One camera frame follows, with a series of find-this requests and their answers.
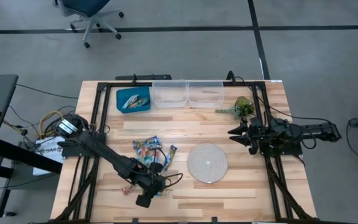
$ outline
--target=white label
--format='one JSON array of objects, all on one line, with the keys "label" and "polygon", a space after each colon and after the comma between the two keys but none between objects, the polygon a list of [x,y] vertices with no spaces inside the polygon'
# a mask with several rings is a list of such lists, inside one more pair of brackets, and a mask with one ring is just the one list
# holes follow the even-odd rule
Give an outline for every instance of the white label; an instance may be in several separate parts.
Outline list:
[{"label": "white label", "polygon": [[65,124],[68,128],[70,128],[71,130],[73,130],[74,132],[77,131],[78,129],[72,125],[70,122],[68,122],[66,119],[64,119],[62,121],[63,124]]},{"label": "white label", "polygon": [[59,127],[62,128],[63,130],[65,130],[68,134],[73,133],[73,130],[71,130],[70,128],[66,127],[63,123],[59,124]]}]

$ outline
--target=small potted plant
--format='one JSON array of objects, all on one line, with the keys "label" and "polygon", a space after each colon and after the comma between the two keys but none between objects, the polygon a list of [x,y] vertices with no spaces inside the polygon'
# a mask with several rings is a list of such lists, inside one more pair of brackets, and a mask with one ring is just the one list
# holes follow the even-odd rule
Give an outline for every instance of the small potted plant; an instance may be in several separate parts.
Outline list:
[{"label": "small potted plant", "polygon": [[233,114],[234,119],[252,115],[255,112],[254,104],[244,96],[237,97],[234,106],[227,110],[216,110],[215,113]]}]

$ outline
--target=wooden tabletop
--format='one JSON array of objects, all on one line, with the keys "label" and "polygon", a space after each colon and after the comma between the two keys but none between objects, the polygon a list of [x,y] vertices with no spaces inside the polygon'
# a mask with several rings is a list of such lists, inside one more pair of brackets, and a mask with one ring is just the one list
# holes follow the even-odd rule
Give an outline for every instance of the wooden tabletop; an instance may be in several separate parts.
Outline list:
[{"label": "wooden tabletop", "polygon": [[[91,119],[97,83],[87,81],[81,87],[76,113],[88,121]],[[284,113],[290,113],[283,83],[267,81],[266,86],[270,105]],[[133,218],[138,218],[140,222],[210,222],[211,217],[217,217],[220,222],[274,221],[263,157],[260,154],[250,155],[246,147],[229,139],[227,131],[238,127],[238,120],[234,120],[230,114],[215,113],[215,108],[189,106],[162,109],[152,105],[150,111],[122,114],[116,108],[116,92],[119,89],[122,88],[113,88],[109,99],[106,124],[111,130],[106,144],[122,155],[135,157],[132,140],[157,135],[162,141],[164,152],[168,152],[172,144],[178,148],[169,172],[182,172],[184,176],[164,196],[154,197],[150,208],[142,208],[135,204],[140,190],[135,190],[128,196],[123,195],[120,189],[128,183],[117,176],[110,163],[101,159],[92,222],[131,222]],[[224,91],[225,100],[221,106],[224,109],[233,106],[238,96],[252,99],[252,92],[244,86],[225,87]],[[102,93],[98,120],[103,99]],[[272,113],[277,118],[291,120],[275,111]],[[217,144],[229,161],[226,175],[215,184],[198,182],[187,168],[189,152],[203,143]],[[293,156],[282,156],[282,160],[289,191],[304,210],[315,217],[303,164]],[[76,162],[77,157],[72,157],[63,164],[51,218],[55,218],[67,206]],[[279,190],[277,192],[284,217],[282,195]],[[84,201],[88,198],[87,194],[86,192],[83,197],[80,217],[85,215]]]}]

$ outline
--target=chair wheel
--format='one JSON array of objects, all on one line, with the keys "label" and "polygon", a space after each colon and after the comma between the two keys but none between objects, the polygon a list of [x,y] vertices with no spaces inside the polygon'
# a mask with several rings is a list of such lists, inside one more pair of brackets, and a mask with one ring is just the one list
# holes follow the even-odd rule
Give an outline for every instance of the chair wheel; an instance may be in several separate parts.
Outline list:
[{"label": "chair wheel", "polygon": [[75,29],[75,26],[73,24],[70,24],[70,28],[73,32],[77,32],[77,30]]}]

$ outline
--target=blue container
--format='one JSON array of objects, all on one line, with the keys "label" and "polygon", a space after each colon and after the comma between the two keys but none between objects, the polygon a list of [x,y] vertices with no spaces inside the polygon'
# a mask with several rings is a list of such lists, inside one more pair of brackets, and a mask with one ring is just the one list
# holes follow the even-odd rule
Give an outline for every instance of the blue container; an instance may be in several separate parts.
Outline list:
[{"label": "blue container", "polygon": [[[139,95],[138,100],[147,98],[149,102],[147,102],[143,106],[138,106],[135,108],[126,108],[123,109],[122,106],[129,100],[129,98],[133,95]],[[145,111],[150,109],[150,91],[147,86],[137,87],[137,88],[130,88],[125,90],[118,90],[117,91],[117,109],[122,113],[131,113],[131,112],[138,112],[138,111]]]}]

